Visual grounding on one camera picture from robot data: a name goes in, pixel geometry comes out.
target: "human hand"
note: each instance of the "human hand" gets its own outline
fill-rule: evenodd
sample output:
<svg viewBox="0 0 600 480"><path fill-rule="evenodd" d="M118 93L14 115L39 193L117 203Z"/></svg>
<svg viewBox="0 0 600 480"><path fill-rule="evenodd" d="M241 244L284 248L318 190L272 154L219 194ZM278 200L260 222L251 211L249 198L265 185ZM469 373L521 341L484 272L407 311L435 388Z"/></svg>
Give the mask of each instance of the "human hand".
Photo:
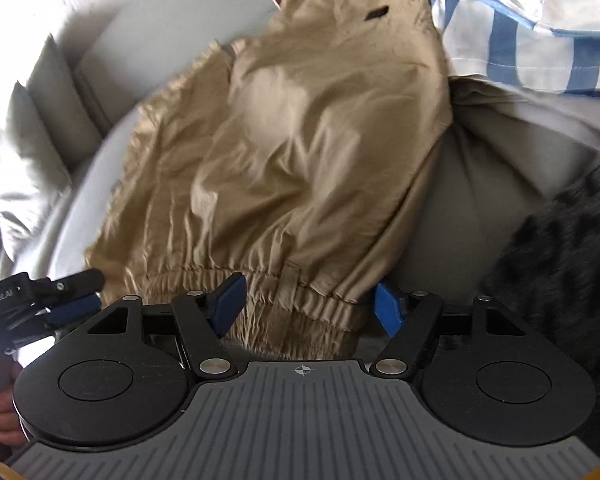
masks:
<svg viewBox="0 0 600 480"><path fill-rule="evenodd" d="M11 366L11 378L16 380L21 371L22 366L14 362ZM21 447L27 443L13 405L13 385L0 393L0 443L10 447Z"/></svg>

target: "gray fabric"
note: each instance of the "gray fabric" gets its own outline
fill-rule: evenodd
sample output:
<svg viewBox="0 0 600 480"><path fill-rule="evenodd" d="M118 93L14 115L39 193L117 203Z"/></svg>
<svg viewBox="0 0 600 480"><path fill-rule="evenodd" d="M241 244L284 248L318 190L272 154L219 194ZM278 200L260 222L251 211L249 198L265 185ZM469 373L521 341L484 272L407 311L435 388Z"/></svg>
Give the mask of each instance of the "gray fabric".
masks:
<svg viewBox="0 0 600 480"><path fill-rule="evenodd" d="M27 90L16 83L0 136L0 232L4 251L17 260L39 235L71 178Z"/></svg>
<svg viewBox="0 0 600 480"><path fill-rule="evenodd" d="M69 170L98 150L102 137L84 109L71 71L51 36L29 77L27 91Z"/></svg>
<svg viewBox="0 0 600 480"><path fill-rule="evenodd" d="M391 277L467 301L523 219L600 163L600 101L466 81L452 94L454 125Z"/></svg>
<svg viewBox="0 0 600 480"><path fill-rule="evenodd" d="M91 158L87 158L78 164L72 173L72 187L64 190L60 200L46 218L44 228L19 254L9 275L28 272L32 280L38 280L48 275L51 256L56 248L61 228L74 198L80 191L91 160Z"/></svg>
<svg viewBox="0 0 600 480"><path fill-rule="evenodd" d="M74 73L101 133L211 41L258 33L275 10L272 0L136 0L123 9Z"/></svg>
<svg viewBox="0 0 600 480"><path fill-rule="evenodd" d="M111 193L122 177L126 149L137 118L137 109L129 112L107 136L93 159L51 257L48 275L53 280L84 269L84 251L94 243L104 222Z"/></svg>

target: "white and blue cloth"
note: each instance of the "white and blue cloth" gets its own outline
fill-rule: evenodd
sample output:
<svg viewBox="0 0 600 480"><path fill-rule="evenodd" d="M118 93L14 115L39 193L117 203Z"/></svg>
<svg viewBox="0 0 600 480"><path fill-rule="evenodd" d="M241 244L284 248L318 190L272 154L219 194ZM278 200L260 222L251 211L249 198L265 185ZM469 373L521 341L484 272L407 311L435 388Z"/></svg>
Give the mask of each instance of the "white and blue cloth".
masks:
<svg viewBox="0 0 600 480"><path fill-rule="evenodd" d="M600 0L432 0L451 76L600 96Z"/></svg>

